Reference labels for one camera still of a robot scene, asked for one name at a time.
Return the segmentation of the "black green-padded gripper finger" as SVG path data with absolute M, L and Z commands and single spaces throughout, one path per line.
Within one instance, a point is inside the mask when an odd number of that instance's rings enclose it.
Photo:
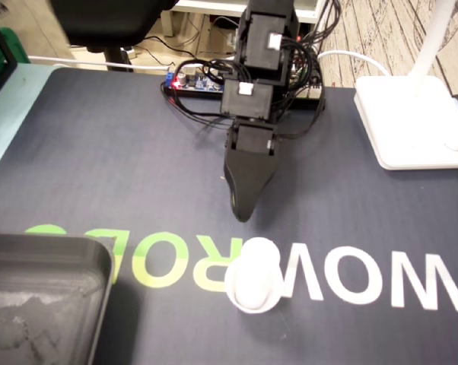
M 239 182 L 240 171 L 235 166 L 224 166 L 224 176 L 230 190 L 231 209 L 238 221 L 241 221 L 239 209 Z

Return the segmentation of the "black wide tapered gripper finger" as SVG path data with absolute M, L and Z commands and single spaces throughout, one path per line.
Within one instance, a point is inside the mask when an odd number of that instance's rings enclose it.
M 227 149 L 224 156 L 224 166 L 235 166 L 240 171 L 240 222 L 247 222 L 253 214 L 263 189 L 277 170 L 278 156 L 265 156 Z

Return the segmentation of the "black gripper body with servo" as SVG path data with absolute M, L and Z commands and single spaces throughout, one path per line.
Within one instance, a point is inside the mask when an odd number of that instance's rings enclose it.
M 273 125 L 265 123 L 235 122 L 229 129 L 226 148 L 265 156 L 274 156 L 277 133 Z

